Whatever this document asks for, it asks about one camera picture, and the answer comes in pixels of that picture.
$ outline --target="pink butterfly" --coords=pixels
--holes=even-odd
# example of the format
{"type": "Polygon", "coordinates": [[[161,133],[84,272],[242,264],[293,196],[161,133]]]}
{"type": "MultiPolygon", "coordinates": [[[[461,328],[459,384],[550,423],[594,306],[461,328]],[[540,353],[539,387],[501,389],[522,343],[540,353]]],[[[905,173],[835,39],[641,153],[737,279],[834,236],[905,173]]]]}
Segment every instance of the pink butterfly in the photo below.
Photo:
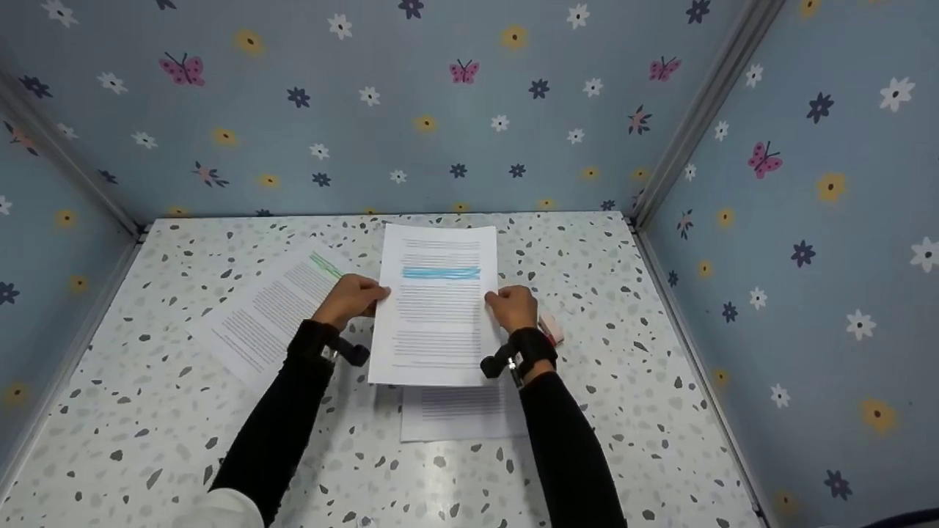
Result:
{"type": "Polygon", "coordinates": [[[178,61],[173,58],[172,55],[166,54],[170,57],[173,62],[166,60],[165,58],[160,59],[160,67],[163,68],[163,71],[170,74],[170,77],[173,77],[173,82],[178,85],[196,85],[201,86],[206,83],[202,78],[202,59],[197,56],[191,56],[189,59],[186,58],[187,54],[182,55],[182,61],[178,61]]]}
{"type": "Polygon", "coordinates": [[[778,152],[766,153],[769,150],[770,143],[767,141],[765,148],[762,141],[757,143],[756,147],[753,148],[753,157],[747,161],[747,164],[753,167],[753,170],[757,173],[757,179],[763,179],[767,172],[773,172],[782,166],[782,160],[773,157],[778,155],[778,152]]]}
{"type": "Polygon", "coordinates": [[[476,72],[479,71],[479,63],[473,62],[470,60],[467,62],[466,66],[463,66],[463,63],[459,59],[456,59],[456,64],[450,65],[450,74],[454,77],[454,84],[457,83],[466,83],[468,85],[473,84],[473,77],[476,76],[476,72]]]}
{"type": "Polygon", "coordinates": [[[669,62],[665,62],[663,56],[661,61],[654,60],[652,65],[649,66],[649,79],[651,81],[662,81],[663,83],[668,81],[669,76],[682,65],[682,61],[676,59],[677,57],[672,57],[669,62]]]}

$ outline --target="terrazzo table surface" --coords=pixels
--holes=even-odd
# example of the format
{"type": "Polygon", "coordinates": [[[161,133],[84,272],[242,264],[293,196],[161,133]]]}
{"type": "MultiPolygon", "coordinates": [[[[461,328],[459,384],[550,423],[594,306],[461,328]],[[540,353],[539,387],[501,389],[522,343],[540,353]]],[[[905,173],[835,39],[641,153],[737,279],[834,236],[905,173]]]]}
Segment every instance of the terrazzo table surface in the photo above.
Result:
{"type": "MultiPolygon", "coordinates": [[[[377,276],[385,222],[499,229],[500,273],[564,325],[559,370],[630,526],[759,526],[626,223],[606,212],[159,220],[0,522],[171,525],[259,398],[189,322],[311,235],[377,276]]],[[[337,369],[277,525],[549,525],[527,438],[401,444],[401,390],[365,372],[337,369]]]]}

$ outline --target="black sleeve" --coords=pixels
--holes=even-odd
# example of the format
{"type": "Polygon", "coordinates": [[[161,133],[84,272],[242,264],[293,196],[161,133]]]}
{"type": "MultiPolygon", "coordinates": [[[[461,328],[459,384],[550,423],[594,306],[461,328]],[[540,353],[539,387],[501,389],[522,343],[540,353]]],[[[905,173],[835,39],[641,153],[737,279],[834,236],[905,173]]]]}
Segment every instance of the black sleeve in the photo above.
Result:
{"type": "Polygon", "coordinates": [[[244,493],[257,505],[265,526],[274,522],[310,441],[316,412],[334,369],[333,363],[319,354],[323,344],[338,334],[329,325],[302,323],[284,366],[241,427],[212,482],[211,489],[244,493]],[[304,346],[298,347],[301,338],[304,346]]]}
{"type": "Polygon", "coordinates": [[[551,526],[624,528],[603,448],[561,377],[538,376],[522,388],[521,400],[551,526]]]}

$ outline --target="floral wallpaper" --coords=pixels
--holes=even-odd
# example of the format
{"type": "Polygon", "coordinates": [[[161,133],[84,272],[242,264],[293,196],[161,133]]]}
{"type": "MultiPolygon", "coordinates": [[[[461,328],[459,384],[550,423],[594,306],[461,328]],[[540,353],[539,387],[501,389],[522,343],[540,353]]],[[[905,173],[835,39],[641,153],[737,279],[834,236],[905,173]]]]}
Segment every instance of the floral wallpaper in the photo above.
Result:
{"type": "Polygon", "coordinates": [[[937,21],[787,2],[650,226],[783,527],[939,505],[937,21]]]}
{"type": "Polygon", "coordinates": [[[0,473],[133,239],[0,115],[0,473]]]}
{"type": "Polygon", "coordinates": [[[23,96],[138,221],[628,210],[745,0],[9,0],[23,96]]]}

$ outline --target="paper sheet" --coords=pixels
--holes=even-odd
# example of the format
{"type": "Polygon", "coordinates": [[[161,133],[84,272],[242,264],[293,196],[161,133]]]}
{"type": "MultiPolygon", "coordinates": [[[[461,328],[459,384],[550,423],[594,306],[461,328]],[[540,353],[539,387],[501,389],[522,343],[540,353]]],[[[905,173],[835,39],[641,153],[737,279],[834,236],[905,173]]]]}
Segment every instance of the paper sheet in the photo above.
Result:
{"type": "Polygon", "coordinates": [[[189,327],[228,370],[258,394],[277,376],[300,322],[355,266],[325,243],[309,239],[274,259],[260,277],[189,327]]]}
{"type": "Polygon", "coordinates": [[[485,387],[405,387],[401,442],[528,436],[508,376],[485,387]]]}
{"type": "Polygon", "coordinates": [[[370,383],[481,386],[499,348],[483,297],[498,289],[496,228],[385,226],[370,383]]]}

